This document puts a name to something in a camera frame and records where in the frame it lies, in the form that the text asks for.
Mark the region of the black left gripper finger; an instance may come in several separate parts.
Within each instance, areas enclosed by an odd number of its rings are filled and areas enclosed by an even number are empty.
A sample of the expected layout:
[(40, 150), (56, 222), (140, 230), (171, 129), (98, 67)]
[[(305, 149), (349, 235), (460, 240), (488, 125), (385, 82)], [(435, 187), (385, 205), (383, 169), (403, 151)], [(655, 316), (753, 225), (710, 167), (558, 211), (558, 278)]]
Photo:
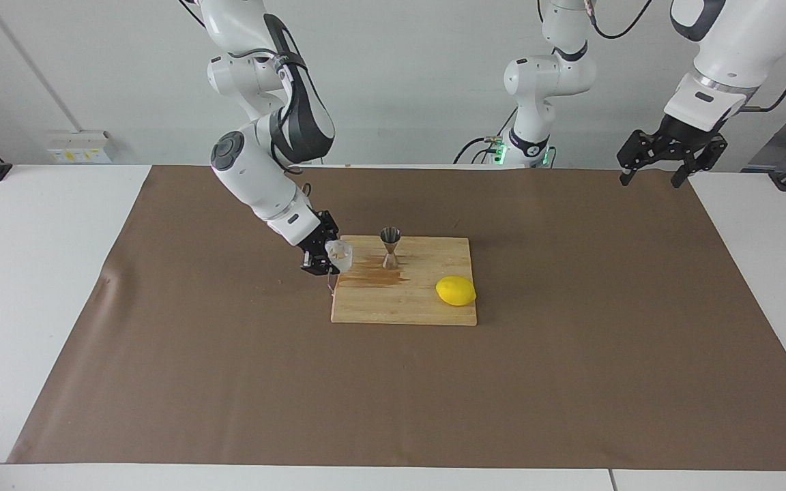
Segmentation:
[(671, 178), (671, 185), (674, 188), (680, 188), (690, 176), (701, 171), (712, 170), (718, 159), (723, 155), (727, 145), (729, 143), (727, 143), (724, 136), (713, 136), (707, 145), (698, 151), (699, 155), (696, 155), (690, 148), (681, 150), (682, 164), (674, 172)]
[(620, 183), (628, 186), (637, 171), (658, 161), (662, 152), (655, 145), (655, 138), (642, 130), (635, 130), (617, 152), (617, 161), (622, 169)]

